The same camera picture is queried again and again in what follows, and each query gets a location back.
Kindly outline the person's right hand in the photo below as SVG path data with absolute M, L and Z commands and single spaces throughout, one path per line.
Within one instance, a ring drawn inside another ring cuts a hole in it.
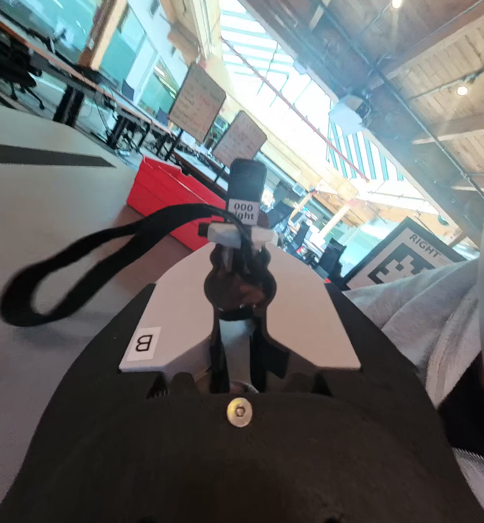
M 228 312 L 244 307 L 254 308 L 267 300 L 261 287 L 246 282 L 240 275 L 221 267 L 209 284 L 212 303 Z

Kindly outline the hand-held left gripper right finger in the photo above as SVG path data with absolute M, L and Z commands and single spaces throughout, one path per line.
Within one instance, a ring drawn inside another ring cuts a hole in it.
M 271 242 L 258 253 L 264 299 L 253 307 L 251 381 L 268 373 L 357 371 L 360 360 L 325 287 L 311 268 Z

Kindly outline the whiteboard on stand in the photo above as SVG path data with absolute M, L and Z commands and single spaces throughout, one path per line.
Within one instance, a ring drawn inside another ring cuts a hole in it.
M 203 143 L 226 100 L 226 92 L 200 65 L 190 65 L 168 120 Z
M 212 149 L 212 156 L 230 168 L 234 160 L 253 160 L 266 141 L 267 135 L 241 110 Z

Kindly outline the framed black white marker poster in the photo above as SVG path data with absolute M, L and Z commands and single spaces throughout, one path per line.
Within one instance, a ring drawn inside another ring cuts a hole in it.
M 433 233 L 405 218 L 337 284 L 354 290 L 465 261 Z

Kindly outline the red plastic bin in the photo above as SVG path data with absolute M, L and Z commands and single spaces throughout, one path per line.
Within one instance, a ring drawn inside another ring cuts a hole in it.
M 180 167 L 142 157 L 127 205 L 146 217 L 167 206 L 186 203 L 206 203 L 221 209 L 225 201 L 190 175 L 183 174 Z

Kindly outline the grey desk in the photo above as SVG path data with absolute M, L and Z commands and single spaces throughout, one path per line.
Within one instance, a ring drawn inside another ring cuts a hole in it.
M 136 170 L 80 132 L 0 106 L 0 144 L 98 156 L 112 165 L 0 164 L 0 293 L 18 270 L 86 235 L 141 218 L 126 205 Z M 0 319 L 0 503 L 77 356 L 147 284 L 190 253 L 167 236 L 73 317 L 33 329 Z

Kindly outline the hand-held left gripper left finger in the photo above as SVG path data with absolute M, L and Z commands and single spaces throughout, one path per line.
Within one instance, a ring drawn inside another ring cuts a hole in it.
M 120 362 L 121 372 L 207 373 L 214 309 L 204 286 L 215 246 L 207 243 L 158 279 Z

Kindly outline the white ceiling projector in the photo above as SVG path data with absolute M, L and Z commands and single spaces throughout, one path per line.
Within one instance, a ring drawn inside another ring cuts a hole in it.
M 341 129 L 343 136 L 348 136 L 365 130 L 369 112 L 370 106 L 366 98 L 348 94 L 333 106 L 329 119 Z

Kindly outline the long black tape strip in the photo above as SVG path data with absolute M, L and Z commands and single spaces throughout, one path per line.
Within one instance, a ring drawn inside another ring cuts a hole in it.
M 0 164 L 63 167 L 111 167 L 115 166 L 101 156 L 56 152 L 29 147 L 0 144 Z

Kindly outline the wooden office desk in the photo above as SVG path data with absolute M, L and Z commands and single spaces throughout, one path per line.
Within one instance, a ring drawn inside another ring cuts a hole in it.
M 22 102 L 16 87 L 45 111 L 43 87 L 55 78 L 64 86 L 52 120 L 86 126 L 90 134 L 121 154 L 142 147 L 159 154 L 176 134 L 164 115 L 141 102 L 148 76 L 155 73 L 169 104 L 175 92 L 162 76 L 159 53 L 146 25 L 161 10 L 149 1 L 147 19 L 129 1 L 0 1 L 0 80 L 10 97 Z

